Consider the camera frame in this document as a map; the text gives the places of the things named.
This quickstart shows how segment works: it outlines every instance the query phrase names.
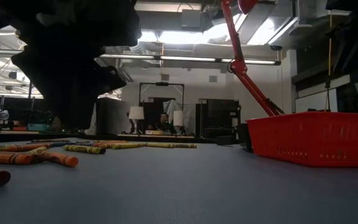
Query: blue table surface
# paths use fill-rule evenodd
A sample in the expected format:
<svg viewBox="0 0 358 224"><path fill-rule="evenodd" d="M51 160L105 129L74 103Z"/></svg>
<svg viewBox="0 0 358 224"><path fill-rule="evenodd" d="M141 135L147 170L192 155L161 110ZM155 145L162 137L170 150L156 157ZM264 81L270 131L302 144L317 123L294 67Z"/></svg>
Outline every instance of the blue table surface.
<svg viewBox="0 0 358 224"><path fill-rule="evenodd" d="M12 174L0 188L0 224L358 223L358 169L303 167L214 144L50 150L80 163L0 164Z"/></svg>

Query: red plastic basket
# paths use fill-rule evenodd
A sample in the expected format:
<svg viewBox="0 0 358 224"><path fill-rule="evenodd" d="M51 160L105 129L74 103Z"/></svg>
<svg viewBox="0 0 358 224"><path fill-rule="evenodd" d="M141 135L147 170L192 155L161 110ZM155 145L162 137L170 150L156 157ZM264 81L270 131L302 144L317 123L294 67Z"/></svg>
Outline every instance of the red plastic basket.
<svg viewBox="0 0 358 224"><path fill-rule="evenodd" d="M316 167L358 167L358 114L305 112L247 121L254 153Z"/></svg>

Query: person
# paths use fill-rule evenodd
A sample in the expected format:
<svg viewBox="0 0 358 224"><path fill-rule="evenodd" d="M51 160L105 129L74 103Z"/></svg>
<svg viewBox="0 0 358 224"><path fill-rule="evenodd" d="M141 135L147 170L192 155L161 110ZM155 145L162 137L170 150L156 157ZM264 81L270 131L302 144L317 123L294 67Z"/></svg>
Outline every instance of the person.
<svg viewBox="0 0 358 224"><path fill-rule="evenodd" d="M160 113L160 120L155 125L150 124L148 130L170 131L171 134L176 134L177 131L172 123L169 123L169 116L166 112Z"/></svg>

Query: table lamp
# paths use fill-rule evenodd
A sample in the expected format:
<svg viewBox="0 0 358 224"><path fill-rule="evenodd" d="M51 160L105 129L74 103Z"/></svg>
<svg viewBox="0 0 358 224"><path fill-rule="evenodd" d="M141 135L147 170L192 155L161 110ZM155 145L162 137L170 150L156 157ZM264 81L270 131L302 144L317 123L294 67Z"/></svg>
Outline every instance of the table lamp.
<svg viewBox="0 0 358 224"><path fill-rule="evenodd" d="M129 110L129 119L135 120L135 134L139 133L137 121L144 119L143 107L142 106L131 106Z"/></svg>
<svg viewBox="0 0 358 224"><path fill-rule="evenodd" d="M183 111L173 112L173 125L178 127L183 126Z"/></svg>

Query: lampshade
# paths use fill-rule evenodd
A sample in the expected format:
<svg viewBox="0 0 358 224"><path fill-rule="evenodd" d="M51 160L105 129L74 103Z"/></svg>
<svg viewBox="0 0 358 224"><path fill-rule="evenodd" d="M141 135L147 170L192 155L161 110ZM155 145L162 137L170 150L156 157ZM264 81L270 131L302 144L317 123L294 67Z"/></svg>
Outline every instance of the lampshade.
<svg viewBox="0 0 358 224"><path fill-rule="evenodd" d="M174 111L173 112L173 125L174 126L183 126L183 111Z"/></svg>
<svg viewBox="0 0 358 224"><path fill-rule="evenodd" d="M144 119L143 107L131 106L129 110L129 119Z"/></svg>

